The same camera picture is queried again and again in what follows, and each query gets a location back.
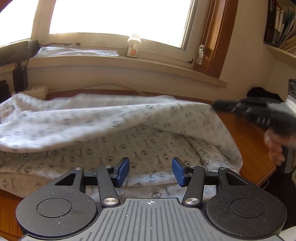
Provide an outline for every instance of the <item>patterned fabric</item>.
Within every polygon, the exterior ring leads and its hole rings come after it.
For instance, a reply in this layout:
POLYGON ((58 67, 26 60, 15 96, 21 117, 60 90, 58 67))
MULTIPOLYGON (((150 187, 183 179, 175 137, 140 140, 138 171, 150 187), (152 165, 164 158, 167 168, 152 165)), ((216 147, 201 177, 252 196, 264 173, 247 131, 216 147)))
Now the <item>patterned fabric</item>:
MULTIPOLYGON (((82 167, 130 159, 117 190, 126 197, 179 197, 171 160, 208 171, 239 172, 242 159, 228 130, 209 105, 171 97, 77 95, 41 101, 23 94, 0 105, 0 188, 26 197, 51 180, 82 167)), ((98 199, 97 188, 87 194, 98 199)), ((215 194, 208 186, 204 199, 215 194)))

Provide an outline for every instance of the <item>white crosshair symbol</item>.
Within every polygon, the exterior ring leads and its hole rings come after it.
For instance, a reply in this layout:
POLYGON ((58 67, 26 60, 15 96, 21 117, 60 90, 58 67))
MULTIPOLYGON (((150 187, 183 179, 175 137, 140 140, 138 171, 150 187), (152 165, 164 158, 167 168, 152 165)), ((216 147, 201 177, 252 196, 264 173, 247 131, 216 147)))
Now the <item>white crosshair symbol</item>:
POLYGON ((146 203, 148 203, 149 205, 153 205, 153 204, 155 204, 156 202, 150 200, 150 201, 148 201, 148 202, 146 202, 146 203))

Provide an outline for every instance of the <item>blue gripper pad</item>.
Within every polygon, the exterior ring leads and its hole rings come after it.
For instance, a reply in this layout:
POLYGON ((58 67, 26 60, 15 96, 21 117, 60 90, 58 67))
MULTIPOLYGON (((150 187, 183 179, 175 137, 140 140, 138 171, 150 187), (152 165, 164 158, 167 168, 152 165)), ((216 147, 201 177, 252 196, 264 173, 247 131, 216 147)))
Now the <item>blue gripper pad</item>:
POLYGON ((172 171, 179 186, 186 187, 186 179, 183 173, 183 168, 179 165, 175 158, 172 159, 172 171))
POLYGON ((119 188, 124 183, 124 180, 126 179, 128 173, 129 173, 129 159, 127 158, 126 161, 120 166, 118 169, 118 176, 114 180, 113 184, 115 187, 119 188))

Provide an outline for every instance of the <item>silver screw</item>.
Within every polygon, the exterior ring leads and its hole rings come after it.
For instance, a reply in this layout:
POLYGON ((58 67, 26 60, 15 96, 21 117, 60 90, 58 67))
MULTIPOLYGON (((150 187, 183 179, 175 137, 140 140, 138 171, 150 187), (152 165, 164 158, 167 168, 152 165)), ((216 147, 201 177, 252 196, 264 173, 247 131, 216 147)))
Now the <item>silver screw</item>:
POLYGON ((185 203, 189 204, 189 205, 196 205, 198 204, 200 201, 195 198, 195 197, 189 197, 185 199, 185 203))
POLYGON ((114 205, 117 203, 118 203, 118 200, 114 197, 108 197, 108 198, 104 199, 104 204, 106 204, 106 205, 114 205))

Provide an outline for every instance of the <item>gray ribbed plate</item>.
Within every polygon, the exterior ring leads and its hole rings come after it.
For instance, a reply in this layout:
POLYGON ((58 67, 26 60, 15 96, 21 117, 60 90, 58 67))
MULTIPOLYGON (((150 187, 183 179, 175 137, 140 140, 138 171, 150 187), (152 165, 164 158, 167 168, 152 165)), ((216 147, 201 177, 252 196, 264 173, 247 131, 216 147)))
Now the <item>gray ribbed plate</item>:
MULTIPOLYGON (((23 241, 37 239, 24 236, 23 241)), ((119 207, 105 208, 95 223, 64 241, 228 241, 210 226, 202 212, 183 207, 176 198, 126 199, 119 207)), ((280 241, 277 236, 263 239, 280 241)))

